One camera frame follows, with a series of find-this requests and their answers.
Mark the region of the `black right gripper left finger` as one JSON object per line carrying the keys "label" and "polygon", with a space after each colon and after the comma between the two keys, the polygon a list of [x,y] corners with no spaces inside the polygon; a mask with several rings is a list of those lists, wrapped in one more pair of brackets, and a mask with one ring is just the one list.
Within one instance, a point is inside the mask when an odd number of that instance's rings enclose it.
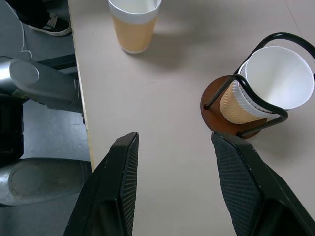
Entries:
{"label": "black right gripper left finger", "polygon": [[130,236],[137,192],[139,134],[118,138],[83,185],[65,236]]}

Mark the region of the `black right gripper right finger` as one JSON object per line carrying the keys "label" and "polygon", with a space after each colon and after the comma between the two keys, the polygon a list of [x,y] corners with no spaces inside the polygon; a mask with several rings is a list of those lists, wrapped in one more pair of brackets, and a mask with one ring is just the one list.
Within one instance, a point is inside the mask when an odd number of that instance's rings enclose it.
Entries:
{"label": "black right gripper right finger", "polygon": [[213,132],[221,191],[238,236],[313,236],[315,222],[247,141]]}

